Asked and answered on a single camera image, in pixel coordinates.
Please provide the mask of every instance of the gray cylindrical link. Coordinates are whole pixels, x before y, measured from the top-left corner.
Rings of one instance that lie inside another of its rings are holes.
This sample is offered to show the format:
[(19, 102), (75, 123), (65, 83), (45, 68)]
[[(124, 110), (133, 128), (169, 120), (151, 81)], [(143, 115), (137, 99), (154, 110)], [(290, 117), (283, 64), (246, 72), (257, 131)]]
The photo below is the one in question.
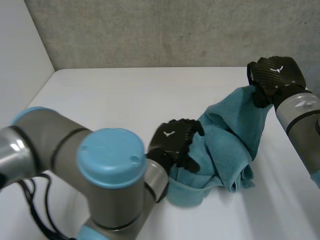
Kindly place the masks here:
[(297, 117), (315, 110), (320, 110), (320, 99), (312, 93), (304, 92), (284, 100), (276, 110), (276, 117), (286, 131)]
[(310, 175), (320, 170), (320, 135), (316, 131), (319, 117), (320, 113), (302, 118), (288, 133), (293, 147)]
[(76, 131), (87, 130), (80, 124), (50, 109), (39, 109), (20, 117), (15, 125), (31, 140), (40, 162), (40, 172), (52, 169), (53, 154), (61, 142)]
[(118, 230), (137, 220), (144, 208), (144, 195), (143, 178), (125, 188), (108, 189), (92, 184), (86, 190), (93, 221), (104, 228)]
[(85, 223), (85, 226), (97, 231), (111, 240), (135, 240), (155, 204), (156, 202), (154, 197), (145, 189), (143, 211), (129, 226), (120, 230), (106, 230), (96, 225), (91, 218)]
[(3, 187), (37, 174), (36, 164), (25, 140), (12, 128), (0, 130), (0, 174), (6, 178)]
[(169, 182), (169, 177), (159, 163), (147, 159), (147, 169), (144, 174), (144, 181), (152, 189), (155, 195), (155, 201), (158, 202)]

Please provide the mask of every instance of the light blue joint cap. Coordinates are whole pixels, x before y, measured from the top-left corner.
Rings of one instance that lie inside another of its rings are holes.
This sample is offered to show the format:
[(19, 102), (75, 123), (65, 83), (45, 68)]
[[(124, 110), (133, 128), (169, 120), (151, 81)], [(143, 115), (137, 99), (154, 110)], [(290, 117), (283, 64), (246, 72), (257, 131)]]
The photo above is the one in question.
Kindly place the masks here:
[(97, 232), (96, 230), (93, 230), (91, 227), (88, 227), (88, 226), (81, 227), (76, 239), (77, 240), (110, 240), (106, 236), (103, 236), (101, 233)]
[(320, 170), (313, 173), (311, 175), (311, 179), (316, 183), (316, 185), (320, 189)]
[(32, 112), (32, 111), (35, 111), (35, 110), (50, 110), (50, 111), (53, 111), (53, 112), (56, 113), (55, 110), (52, 110), (52, 109), (50, 109), (50, 108), (46, 108), (46, 107), (43, 107), (43, 106), (33, 106), (33, 107), (29, 107), (29, 108), (23, 110), (22, 112), (20, 112), (20, 113), (14, 118), (14, 120), (12, 121), (12, 124), (15, 125), (15, 124), (19, 121), (20, 118), (22, 118), (24, 115), (26, 115), (26, 114), (28, 114), (28, 113), (30, 113), (30, 112)]
[(106, 189), (133, 185), (147, 168), (143, 142), (122, 128), (104, 128), (89, 134), (80, 144), (76, 160), (88, 181)]

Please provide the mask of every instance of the white logo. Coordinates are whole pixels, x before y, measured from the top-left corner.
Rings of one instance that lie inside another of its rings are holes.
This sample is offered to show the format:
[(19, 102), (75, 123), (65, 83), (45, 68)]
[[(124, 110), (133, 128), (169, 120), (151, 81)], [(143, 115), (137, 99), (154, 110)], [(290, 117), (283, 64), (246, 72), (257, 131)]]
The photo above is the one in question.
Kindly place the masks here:
[(274, 72), (280, 73), (283, 68), (284, 68), (284, 66), (281, 66), (281, 67), (278, 68), (278, 69), (272, 69), (272, 68), (270, 68), (270, 70), (271, 70), (271, 71), (274, 71)]
[(165, 135), (166, 137), (169, 137), (170, 135), (174, 134), (175, 131), (172, 131), (172, 132), (170, 132), (170, 133), (166, 133), (166, 132), (164, 131), (163, 133), (164, 133), (164, 135)]

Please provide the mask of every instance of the blue ring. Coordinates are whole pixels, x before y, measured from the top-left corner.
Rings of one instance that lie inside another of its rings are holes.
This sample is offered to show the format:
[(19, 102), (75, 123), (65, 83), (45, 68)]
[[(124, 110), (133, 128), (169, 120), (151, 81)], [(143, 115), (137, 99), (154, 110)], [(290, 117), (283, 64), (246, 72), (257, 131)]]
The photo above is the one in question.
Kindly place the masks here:
[(43, 107), (43, 106), (33, 106), (33, 107), (29, 107), (25, 110), (23, 110), (22, 112), (20, 112), (12, 121), (12, 124), (15, 125), (17, 124), (17, 122), (19, 121), (20, 118), (22, 118), (24, 115), (32, 112), (32, 111), (35, 111), (35, 110), (49, 110), (49, 111), (52, 111), (52, 112), (55, 112), (55, 113), (58, 113), (56, 112), (55, 110), (52, 110), (50, 108), (46, 108), (46, 107)]

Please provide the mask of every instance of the towel fold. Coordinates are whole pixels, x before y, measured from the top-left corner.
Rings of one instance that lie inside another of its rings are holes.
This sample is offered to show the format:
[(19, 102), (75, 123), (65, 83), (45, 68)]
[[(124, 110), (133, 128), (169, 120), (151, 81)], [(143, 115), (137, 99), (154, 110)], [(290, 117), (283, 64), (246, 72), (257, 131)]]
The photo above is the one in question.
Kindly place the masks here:
[(225, 186), (229, 192), (254, 186), (250, 163), (257, 155), (272, 107), (255, 107), (254, 92), (254, 86), (237, 88), (221, 102), (209, 106), (198, 119), (205, 135), (194, 135), (189, 156), (200, 165), (200, 171), (171, 169), (167, 194), (170, 202), (191, 207), (201, 204), (214, 186)]

